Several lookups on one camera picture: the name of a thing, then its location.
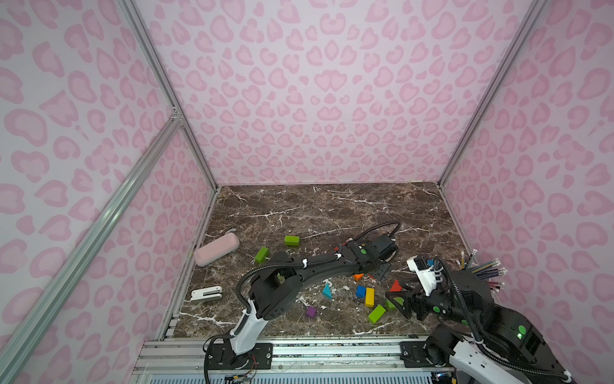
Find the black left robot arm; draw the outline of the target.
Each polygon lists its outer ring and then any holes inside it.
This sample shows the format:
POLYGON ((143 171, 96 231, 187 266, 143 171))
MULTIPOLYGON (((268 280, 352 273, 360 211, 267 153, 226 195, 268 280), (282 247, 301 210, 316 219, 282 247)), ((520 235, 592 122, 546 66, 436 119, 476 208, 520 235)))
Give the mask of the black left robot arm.
POLYGON ((235 294, 243 305, 240 320, 233 329, 209 337, 203 345, 205 382, 211 382, 209 370, 217 358, 214 345, 218 340, 230 352, 231 364, 252 363, 257 367, 252 350, 258 337, 270 321, 289 310, 302 289, 327 278, 376 276, 379 270, 388 270, 398 252, 395 235, 401 226, 400 221, 377 224, 334 251, 301 260, 281 252, 270 262, 241 276, 235 286, 235 294))

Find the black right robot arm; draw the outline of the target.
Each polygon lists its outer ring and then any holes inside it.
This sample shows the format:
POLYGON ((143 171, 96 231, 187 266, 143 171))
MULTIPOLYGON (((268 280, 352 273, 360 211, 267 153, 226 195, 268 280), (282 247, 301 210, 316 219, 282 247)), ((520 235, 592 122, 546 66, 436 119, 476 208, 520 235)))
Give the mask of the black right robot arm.
POLYGON ((481 382, 510 380, 513 371, 531 383, 572 383, 543 335, 520 312, 495 303, 491 286, 470 270, 451 270, 442 259, 428 265, 409 259, 419 283, 401 283, 387 299, 407 319, 441 320, 420 351, 402 347, 408 364, 454 366, 481 382))

